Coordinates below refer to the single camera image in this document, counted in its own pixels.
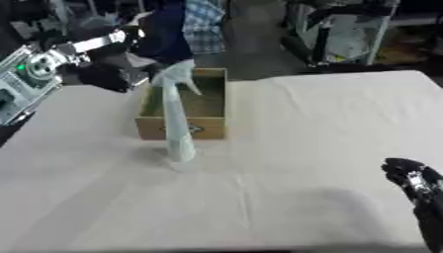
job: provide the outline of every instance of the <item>plaid shirt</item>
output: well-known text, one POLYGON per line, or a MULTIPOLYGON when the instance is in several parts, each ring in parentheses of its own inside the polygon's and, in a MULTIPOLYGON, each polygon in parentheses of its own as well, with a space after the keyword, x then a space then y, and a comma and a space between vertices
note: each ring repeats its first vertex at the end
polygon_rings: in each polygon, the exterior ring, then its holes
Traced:
POLYGON ((224 51, 224 11, 208 0, 187 0, 183 34, 194 54, 224 51))

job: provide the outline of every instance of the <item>cardboard box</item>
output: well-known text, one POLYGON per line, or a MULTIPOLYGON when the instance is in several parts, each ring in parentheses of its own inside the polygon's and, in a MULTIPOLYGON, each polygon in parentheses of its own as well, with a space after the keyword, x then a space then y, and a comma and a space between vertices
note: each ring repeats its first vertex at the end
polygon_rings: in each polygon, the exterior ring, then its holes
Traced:
MULTIPOLYGON (((203 96, 178 86, 190 133, 195 139, 224 138, 226 70, 196 68, 193 76, 203 96)), ((161 87, 147 88, 135 122, 142 139, 166 138, 161 87)))

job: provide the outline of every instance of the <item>robotic hand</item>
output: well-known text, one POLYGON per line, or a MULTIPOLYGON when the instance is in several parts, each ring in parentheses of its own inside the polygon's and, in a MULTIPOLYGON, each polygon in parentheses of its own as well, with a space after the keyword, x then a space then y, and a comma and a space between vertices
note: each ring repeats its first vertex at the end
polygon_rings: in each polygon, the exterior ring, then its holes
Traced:
POLYGON ((142 38, 142 28, 115 29, 111 33, 82 42, 56 44, 42 51, 32 44, 26 44, 11 53, 0 62, 0 127, 14 125, 32 114, 39 103, 51 92, 62 85, 58 67, 76 66, 77 75, 91 81, 93 85, 117 91, 127 92, 143 80, 130 80, 120 69, 111 65, 89 67, 88 71, 77 67, 91 63, 87 52, 107 45, 131 47, 142 38), (97 80, 94 77, 107 76, 115 84, 97 80))
POLYGON ((413 212, 429 250, 443 252, 443 177, 408 159, 388 158, 382 168, 388 180, 400 186, 414 203, 413 212))

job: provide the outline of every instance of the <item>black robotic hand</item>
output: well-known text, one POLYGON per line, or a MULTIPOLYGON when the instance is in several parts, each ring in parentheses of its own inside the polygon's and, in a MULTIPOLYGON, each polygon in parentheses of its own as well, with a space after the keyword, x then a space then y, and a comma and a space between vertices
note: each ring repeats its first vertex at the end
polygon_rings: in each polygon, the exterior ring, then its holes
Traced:
POLYGON ((382 166, 388 180, 400 186, 414 203, 422 237, 433 253, 443 252, 443 177, 423 163, 388 158, 382 166))

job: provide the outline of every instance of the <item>white tablecloth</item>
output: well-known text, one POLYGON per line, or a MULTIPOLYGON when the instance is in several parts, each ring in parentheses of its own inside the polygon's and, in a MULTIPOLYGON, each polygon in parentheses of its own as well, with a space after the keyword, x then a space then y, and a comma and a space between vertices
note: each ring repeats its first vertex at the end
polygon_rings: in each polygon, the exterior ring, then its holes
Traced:
POLYGON ((0 251, 422 245, 386 157, 443 169, 443 91, 418 72, 228 85, 228 137, 174 164, 143 91, 66 87, 0 149, 0 251))

